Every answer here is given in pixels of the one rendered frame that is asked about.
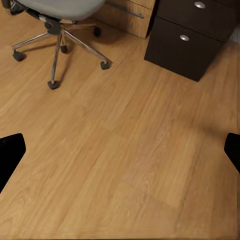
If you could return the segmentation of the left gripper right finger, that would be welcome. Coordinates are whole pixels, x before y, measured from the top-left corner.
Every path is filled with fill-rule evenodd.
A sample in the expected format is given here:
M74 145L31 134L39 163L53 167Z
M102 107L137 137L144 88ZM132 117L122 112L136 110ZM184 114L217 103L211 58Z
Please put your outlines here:
M235 133L228 133L224 151L240 173L240 135Z

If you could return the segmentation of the swivel chair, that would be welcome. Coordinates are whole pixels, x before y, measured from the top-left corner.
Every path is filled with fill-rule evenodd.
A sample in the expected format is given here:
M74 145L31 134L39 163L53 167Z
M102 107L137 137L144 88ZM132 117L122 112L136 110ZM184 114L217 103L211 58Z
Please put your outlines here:
M47 82L51 90L58 86L55 82L56 67L59 51L63 54L66 54L68 51L66 39L71 40L101 59L101 68L103 70L108 69L109 64L104 56L71 34L71 32L95 27L93 34L99 37L102 31L96 27L96 23L78 23L97 12L106 1L107 0L1 0L2 6L10 16L13 17L22 13L28 13L37 20L45 22L45 27L48 29L40 35L13 45L11 47L13 51L12 57L19 62L24 56L19 51L16 51L16 49L57 37L50 81Z

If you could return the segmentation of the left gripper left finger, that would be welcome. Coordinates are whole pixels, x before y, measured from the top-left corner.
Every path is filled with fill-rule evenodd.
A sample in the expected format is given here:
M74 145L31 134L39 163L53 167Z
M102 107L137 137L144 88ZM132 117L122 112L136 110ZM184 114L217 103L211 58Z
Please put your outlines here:
M0 193L26 153L22 133L0 138Z

